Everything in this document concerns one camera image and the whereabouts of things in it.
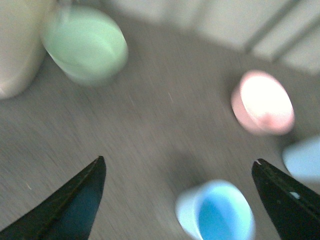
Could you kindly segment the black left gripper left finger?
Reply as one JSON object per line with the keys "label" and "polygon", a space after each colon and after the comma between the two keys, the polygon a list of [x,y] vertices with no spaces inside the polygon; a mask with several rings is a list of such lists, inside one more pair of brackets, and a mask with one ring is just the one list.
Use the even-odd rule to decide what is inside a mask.
{"label": "black left gripper left finger", "polygon": [[1,230],[2,240],[87,240],[106,179],[99,156],[34,209]]}

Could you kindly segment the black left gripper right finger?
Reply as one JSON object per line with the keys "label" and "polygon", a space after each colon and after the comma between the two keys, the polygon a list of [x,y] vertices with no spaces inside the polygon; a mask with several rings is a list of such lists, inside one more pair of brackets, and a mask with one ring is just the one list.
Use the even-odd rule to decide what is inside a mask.
{"label": "black left gripper right finger", "polygon": [[263,206],[282,240],[320,238],[320,195],[260,158],[251,175]]}

